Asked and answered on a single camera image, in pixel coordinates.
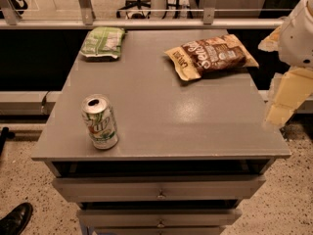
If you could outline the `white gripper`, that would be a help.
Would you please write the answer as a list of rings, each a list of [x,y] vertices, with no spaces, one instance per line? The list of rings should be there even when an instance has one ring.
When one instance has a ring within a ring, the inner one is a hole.
[[[282,76],[275,75],[269,89],[264,124],[281,128],[313,94],[313,0],[300,0],[282,26],[260,41],[258,49],[279,50],[282,62],[296,66]]]

